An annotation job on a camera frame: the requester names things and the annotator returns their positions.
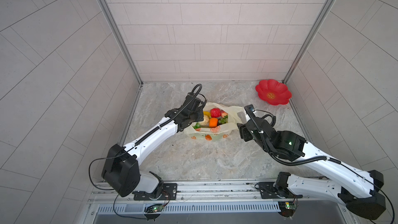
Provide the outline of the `translucent yellowish plastic bag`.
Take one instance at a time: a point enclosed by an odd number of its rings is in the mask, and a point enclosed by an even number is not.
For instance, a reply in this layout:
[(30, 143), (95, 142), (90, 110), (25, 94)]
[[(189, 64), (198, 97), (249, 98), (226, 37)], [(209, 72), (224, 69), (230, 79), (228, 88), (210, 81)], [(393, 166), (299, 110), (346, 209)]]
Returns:
[[(191, 139), (194, 140), (207, 140), (214, 141), (227, 138), (231, 132), (238, 129), (238, 123), (245, 123), (245, 111), (243, 107), (240, 106), (224, 106), (217, 103), (207, 103), (203, 111), (210, 112), (213, 108), (219, 108), (228, 113), (226, 118), (218, 118), (218, 126), (215, 128), (209, 127), (210, 118), (204, 115), (204, 120), (200, 122), (194, 122), (189, 127), (187, 127), (183, 133)], [(200, 129), (194, 129), (193, 127), (199, 123), (201, 125)]]

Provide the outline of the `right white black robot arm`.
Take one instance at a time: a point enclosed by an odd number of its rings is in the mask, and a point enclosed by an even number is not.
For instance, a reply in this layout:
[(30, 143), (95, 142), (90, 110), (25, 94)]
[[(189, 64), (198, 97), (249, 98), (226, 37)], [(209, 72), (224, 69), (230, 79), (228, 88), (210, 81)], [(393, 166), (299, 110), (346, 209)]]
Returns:
[(382, 191), (382, 173), (351, 167), (294, 132), (275, 130), (276, 117), (269, 112), (258, 117), (252, 105), (245, 106), (244, 111), (247, 122), (237, 125), (242, 140), (255, 141), (279, 164), (307, 166), (326, 177), (314, 179), (280, 172), (275, 182), (259, 183), (260, 191), (282, 199), (309, 196), (333, 201), (370, 221), (386, 211), (389, 199)]

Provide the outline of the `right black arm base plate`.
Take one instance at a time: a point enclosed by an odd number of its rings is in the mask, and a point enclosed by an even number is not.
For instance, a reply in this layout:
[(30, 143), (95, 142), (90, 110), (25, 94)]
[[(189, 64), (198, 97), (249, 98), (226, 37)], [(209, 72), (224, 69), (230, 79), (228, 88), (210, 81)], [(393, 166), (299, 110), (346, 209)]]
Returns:
[(262, 199), (284, 199), (287, 197), (284, 187), (278, 182), (259, 182), (255, 185)]

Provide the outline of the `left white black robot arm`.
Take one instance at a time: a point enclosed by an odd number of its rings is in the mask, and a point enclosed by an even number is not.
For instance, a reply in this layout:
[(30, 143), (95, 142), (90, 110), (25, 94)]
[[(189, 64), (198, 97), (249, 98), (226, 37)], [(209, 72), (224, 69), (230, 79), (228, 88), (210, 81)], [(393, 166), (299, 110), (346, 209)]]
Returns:
[(193, 87), (180, 108), (168, 111), (152, 129), (138, 139), (120, 146), (112, 146), (104, 158), (101, 177), (121, 197), (130, 194), (146, 195), (157, 199), (162, 194), (163, 180), (153, 172), (140, 171), (142, 162), (164, 141), (190, 127), (194, 122), (204, 120), (203, 108), (206, 101), (199, 98), (201, 84)]

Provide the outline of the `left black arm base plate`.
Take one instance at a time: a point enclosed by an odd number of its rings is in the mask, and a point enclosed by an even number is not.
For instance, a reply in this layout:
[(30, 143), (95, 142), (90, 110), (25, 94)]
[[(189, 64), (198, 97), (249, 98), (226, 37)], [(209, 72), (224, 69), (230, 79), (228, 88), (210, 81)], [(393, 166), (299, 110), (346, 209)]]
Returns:
[(149, 194), (143, 191), (133, 192), (134, 201), (170, 201), (176, 200), (177, 195), (177, 187), (176, 183), (164, 183), (161, 190), (160, 195), (156, 196), (154, 194)]

